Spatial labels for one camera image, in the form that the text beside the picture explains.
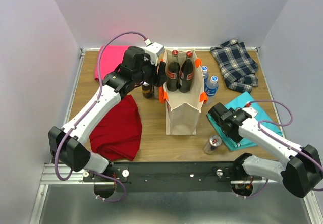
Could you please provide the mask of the cola glass bottle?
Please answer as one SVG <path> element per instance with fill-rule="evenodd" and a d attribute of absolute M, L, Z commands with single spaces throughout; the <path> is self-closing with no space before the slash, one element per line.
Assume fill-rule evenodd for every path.
<path fill-rule="evenodd" d="M 178 51 L 172 51 L 172 60 L 167 67 L 167 88 L 168 91 L 174 92 L 177 90 L 177 82 L 179 77 L 180 64 L 178 62 Z"/>

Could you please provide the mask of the black can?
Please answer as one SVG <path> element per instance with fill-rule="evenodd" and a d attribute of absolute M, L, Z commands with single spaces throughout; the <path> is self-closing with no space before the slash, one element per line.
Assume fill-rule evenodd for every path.
<path fill-rule="evenodd" d="M 152 98 L 153 97 L 153 86 L 147 82 L 142 83 L 142 95 L 145 98 Z"/>

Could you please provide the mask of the silver can front table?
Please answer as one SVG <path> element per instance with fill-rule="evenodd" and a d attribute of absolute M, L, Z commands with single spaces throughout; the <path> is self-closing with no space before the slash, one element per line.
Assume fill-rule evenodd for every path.
<path fill-rule="evenodd" d="M 203 148 L 204 153 L 208 155 L 213 154 L 216 151 L 216 149 L 221 145 L 221 143 L 222 143 L 222 140 L 220 136 L 218 135 L 210 136 Z"/>

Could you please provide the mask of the clear water bottle blue label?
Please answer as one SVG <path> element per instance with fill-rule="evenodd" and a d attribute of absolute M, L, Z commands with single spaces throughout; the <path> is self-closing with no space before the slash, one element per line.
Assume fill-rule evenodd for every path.
<path fill-rule="evenodd" d="M 207 81 L 206 86 L 205 86 L 205 93 L 207 95 L 207 102 L 205 105 L 209 105 L 213 102 L 215 95 L 218 91 L 219 88 L 219 82 L 218 82 L 218 77 L 217 76 L 211 76 L 210 79 Z"/>

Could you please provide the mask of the beige canvas tote bag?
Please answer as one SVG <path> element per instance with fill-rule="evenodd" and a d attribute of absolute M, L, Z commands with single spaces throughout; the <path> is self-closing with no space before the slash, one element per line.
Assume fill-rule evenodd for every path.
<path fill-rule="evenodd" d="M 159 88 L 159 101 L 165 103 L 167 135 L 195 135 L 201 108 L 207 102 L 201 59 L 194 48 L 188 50 L 192 52 L 193 64 L 190 90 L 187 93 L 171 92 L 166 83 Z"/>

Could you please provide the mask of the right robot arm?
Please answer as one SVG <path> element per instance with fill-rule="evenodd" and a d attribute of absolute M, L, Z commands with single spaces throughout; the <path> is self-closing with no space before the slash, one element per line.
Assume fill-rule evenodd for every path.
<path fill-rule="evenodd" d="M 209 111 L 221 132 L 234 142 L 248 139 L 276 159 L 262 159 L 245 153 L 233 162 L 232 173 L 238 180 L 259 176 L 281 182 L 294 196 L 303 198 L 322 181 L 319 153 L 311 145 L 301 146 L 276 134 L 255 117 L 257 111 L 247 103 L 244 108 L 227 109 L 217 103 Z"/>

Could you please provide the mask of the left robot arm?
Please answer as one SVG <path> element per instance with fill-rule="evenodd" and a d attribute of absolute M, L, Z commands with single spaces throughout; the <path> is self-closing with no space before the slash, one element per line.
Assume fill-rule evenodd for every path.
<path fill-rule="evenodd" d="M 164 51 L 164 47 L 156 42 L 144 48 L 127 48 L 122 62 L 105 76 L 102 86 L 82 110 L 61 128 L 50 129 L 48 136 L 55 165 L 62 162 L 75 172 L 93 171 L 101 181 L 107 181 L 111 177 L 109 160 L 88 151 L 84 144 L 102 118 L 121 102 L 137 83 L 163 85 L 166 81 L 166 64 L 159 62 L 158 58 Z"/>

